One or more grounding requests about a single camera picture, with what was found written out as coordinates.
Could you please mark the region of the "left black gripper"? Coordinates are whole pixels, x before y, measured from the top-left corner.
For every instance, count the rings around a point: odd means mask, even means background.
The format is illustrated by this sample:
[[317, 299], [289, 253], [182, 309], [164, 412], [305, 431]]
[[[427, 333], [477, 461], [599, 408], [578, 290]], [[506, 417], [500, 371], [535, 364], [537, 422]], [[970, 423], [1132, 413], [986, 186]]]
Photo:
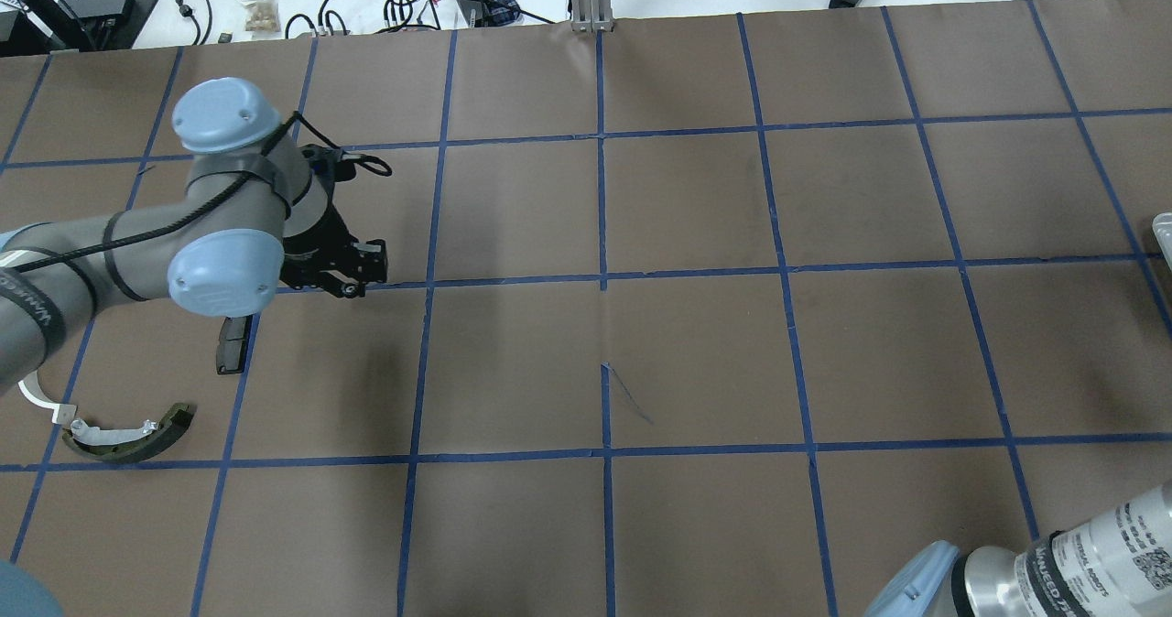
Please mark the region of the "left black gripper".
[[359, 243], [333, 204], [338, 182], [355, 179], [357, 155], [326, 145], [302, 145], [309, 164], [309, 191], [298, 204], [309, 205], [311, 225], [285, 233], [280, 280], [286, 287], [323, 290], [336, 298], [361, 298], [367, 284], [384, 284], [388, 255], [384, 239]]

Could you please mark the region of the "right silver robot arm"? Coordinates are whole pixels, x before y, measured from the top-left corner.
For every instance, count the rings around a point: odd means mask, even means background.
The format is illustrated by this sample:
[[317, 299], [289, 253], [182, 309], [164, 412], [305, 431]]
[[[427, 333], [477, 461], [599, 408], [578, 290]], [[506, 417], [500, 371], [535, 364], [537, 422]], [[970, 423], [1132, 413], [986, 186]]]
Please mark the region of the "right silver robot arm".
[[1168, 616], [1168, 482], [1013, 552], [926, 545], [866, 616]]

